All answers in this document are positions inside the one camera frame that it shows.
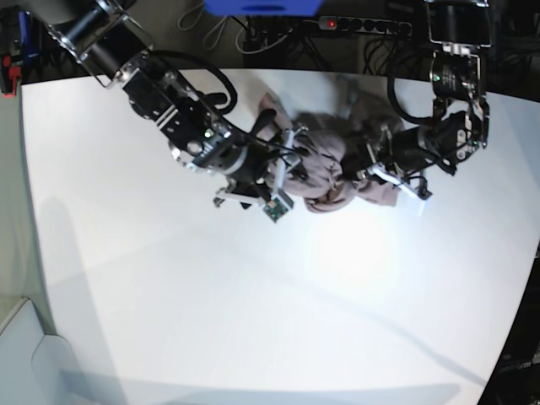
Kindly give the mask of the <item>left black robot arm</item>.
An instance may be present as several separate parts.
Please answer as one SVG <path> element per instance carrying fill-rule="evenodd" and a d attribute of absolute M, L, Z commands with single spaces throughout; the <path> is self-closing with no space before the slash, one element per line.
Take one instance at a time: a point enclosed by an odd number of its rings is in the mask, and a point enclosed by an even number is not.
<path fill-rule="evenodd" d="M 460 163 L 488 144 L 484 67 L 492 45 L 488 2 L 426 1 L 424 10 L 428 42 L 406 46 L 386 65 L 390 106 L 412 128 L 396 132 L 382 127 L 378 138 L 358 141 L 355 154 L 343 163 L 348 181 L 391 185 L 420 201 L 431 196 L 428 168 L 453 176 Z M 431 116 L 412 116 L 397 99 L 397 70 L 414 57 L 430 62 Z"/>

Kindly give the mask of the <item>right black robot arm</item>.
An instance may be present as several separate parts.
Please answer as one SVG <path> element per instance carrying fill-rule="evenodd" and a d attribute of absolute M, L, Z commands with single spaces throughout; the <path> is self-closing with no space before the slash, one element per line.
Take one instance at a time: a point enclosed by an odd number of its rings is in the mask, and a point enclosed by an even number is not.
<path fill-rule="evenodd" d="M 229 79 L 195 59 L 226 91 L 196 89 L 169 63 L 169 53 L 154 50 L 143 27 L 117 1 L 23 1 L 21 6 L 90 75 L 107 77 L 104 87 L 120 86 L 133 110 L 166 136 L 174 159 L 185 158 L 192 170 L 226 178 L 215 206 L 237 201 L 261 208 L 272 220 L 293 208 L 284 182 L 301 162 L 294 137 L 303 127 L 285 126 L 261 138 L 278 117 L 270 106 L 258 113 L 250 131 L 239 129 L 226 118 L 237 101 Z"/>

